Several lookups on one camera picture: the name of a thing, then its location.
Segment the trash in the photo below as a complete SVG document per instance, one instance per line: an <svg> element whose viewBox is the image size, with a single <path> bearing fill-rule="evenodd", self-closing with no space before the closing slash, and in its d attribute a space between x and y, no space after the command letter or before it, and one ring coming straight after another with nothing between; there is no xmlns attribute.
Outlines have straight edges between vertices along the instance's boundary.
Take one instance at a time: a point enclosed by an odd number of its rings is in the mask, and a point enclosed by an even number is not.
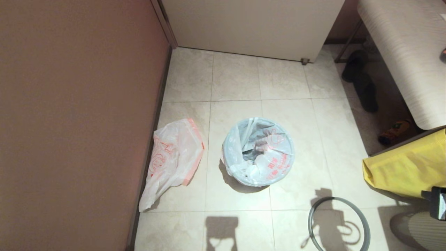
<svg viewBox="0 0 446 251"><path fill-rule="evenodd" d="M182 119L153 133L153 151L139 211L149 209L167 188L186 186L200 163L204 144L194 120Z"/></svg>
<svg viewBox="0 0 446 251"><path fill-rule="evenodd" d="M226 171L240 183L262 187L283 179L294 162L294 145L277 123L260 117L240 121L223 143Z"/></svg>

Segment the slipper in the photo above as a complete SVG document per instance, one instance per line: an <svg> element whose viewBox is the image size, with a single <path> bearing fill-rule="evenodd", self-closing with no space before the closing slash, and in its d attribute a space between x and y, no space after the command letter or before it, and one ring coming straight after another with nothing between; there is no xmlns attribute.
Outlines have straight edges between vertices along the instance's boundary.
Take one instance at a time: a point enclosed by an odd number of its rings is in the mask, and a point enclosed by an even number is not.
<svg viewBox="0 0 446 251"><path fill-rule="evenodd" d="M369 113L378 111L376 102L376 87L367 73L360 73L355 77L353 86L358 94L362 107Z"/></svg>
<svg viewBox="0 0 446 251"><path fill-rule="evenodd" d="M367 52L364 50L355 50L348 57L347 64L342 72L342 79L349 83L353 82L355 77L364 69L367 61Z"/></svg>

